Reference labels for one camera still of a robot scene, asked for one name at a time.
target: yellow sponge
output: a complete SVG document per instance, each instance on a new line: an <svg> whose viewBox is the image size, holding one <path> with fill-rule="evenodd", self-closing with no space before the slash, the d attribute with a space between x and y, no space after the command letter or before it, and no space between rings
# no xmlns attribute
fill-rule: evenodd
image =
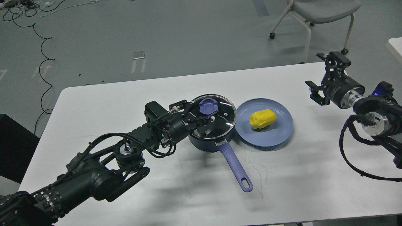
<svg viewBox="0 0 402 226"><path fill-rule="evenodd" d="M256 111L250 115L250 126L253 129L263 129L276 121L276 114L270 109Z"/></svg>

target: purple lid knob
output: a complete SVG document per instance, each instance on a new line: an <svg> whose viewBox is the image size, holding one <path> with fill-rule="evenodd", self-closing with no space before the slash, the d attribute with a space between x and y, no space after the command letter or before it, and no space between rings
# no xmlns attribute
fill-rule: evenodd
<svg viewBox="0 0 402 226"><path fill-rule="evenodd" d="M203 99L200 104L200 112L204 115L210 115L218 110L218 102L212 98Z"/></svg>

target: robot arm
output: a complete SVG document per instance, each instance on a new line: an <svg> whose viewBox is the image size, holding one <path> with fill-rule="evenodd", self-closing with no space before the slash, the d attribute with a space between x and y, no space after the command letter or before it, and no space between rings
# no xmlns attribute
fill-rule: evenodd
<svg viewBox="0 0 402 226"><path fill-rule="evenodd" d="M402 144L389 136L402 133L402 107L392 97L394 89L387 82L380 82L373 93L363 97L365 88L345 74L345 68L351 61L340 52L330 52L327 56L318 53L317 56L325 61L325 75L321 85L306 81L310 87L310 98L319 105L329 105L330 101L341 109L352 108L356 115L351 115L345 122L340 135L340 150L347 164L362 176L373 179L402 181L399 178L384 178L368 174L354 167L343 151L343 136L347 128L353 137L367 145L381 145L385 147L394 158L397 168L402 168ZM357 121L362 124L363 130L374 140L361 138L353 124Z"/></svg>
<svg viewBox="0 0 402 226"><path fill-rule="evenodd" d="M0 199L0 224L2 225L50 225L64 217L89 197L111 202L133 187L150 171L144 166L142 151L147 150L156 158L172 155L176 144L194 132L213 124L210 115L196 117L190 110L197 103L179 101L165 110L157 102L145 105L147 123L129 133L104 134L83 153L78 153L66 165L67 173L32 194L17 192ZM95 153L90 151L103 140L119 136L123 139L113 146ZM163 153L159 146L169 147ZM119 169L108 169L113 159Z"/></svg>

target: plate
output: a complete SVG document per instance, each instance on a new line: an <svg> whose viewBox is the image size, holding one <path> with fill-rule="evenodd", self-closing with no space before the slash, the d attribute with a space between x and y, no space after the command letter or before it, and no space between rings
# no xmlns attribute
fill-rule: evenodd
<svg viewBox="0 0 402 226"><path fill-rule="evenodd" d="M256 111L270 109L275 112L277 120L268 127L254 130L250 126L250 115ZM272 147L286 141L293 132L293 119L290 112L280 103L256 98L242 103L237 108L235 129L246 142L259 147Z"/></svg>

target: pan handle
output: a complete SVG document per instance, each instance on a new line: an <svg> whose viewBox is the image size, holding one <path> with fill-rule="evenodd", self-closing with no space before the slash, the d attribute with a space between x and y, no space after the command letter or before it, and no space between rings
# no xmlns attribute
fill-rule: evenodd
<svg viewBox="0 0 402 226"><path fill-rule="evenodd" d="M235 153L233 152L233 148L228 142L219 144L217 147L218 150L224 155L240 187L243 189L243 191L250 192L253 189L252 183L247 176L247 173L244 171L243 166L240 164Z"/></svg>

